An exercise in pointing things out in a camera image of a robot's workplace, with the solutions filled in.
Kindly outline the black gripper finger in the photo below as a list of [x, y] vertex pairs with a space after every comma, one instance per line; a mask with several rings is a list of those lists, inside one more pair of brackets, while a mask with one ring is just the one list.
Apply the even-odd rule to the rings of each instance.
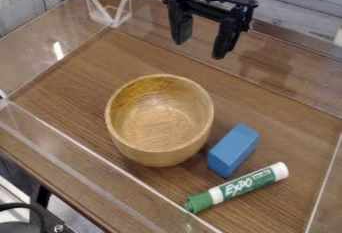
[[223, 59], [225, 54], [233, 50], [240, 35], [239, 23], [232, 18], [220, 21], [219, 32], [215, 38], [212, 58]]
[[172, 40], [181, 45], [192, 35], [192, 13], [177, 1], [168, 2], [168, 19]]

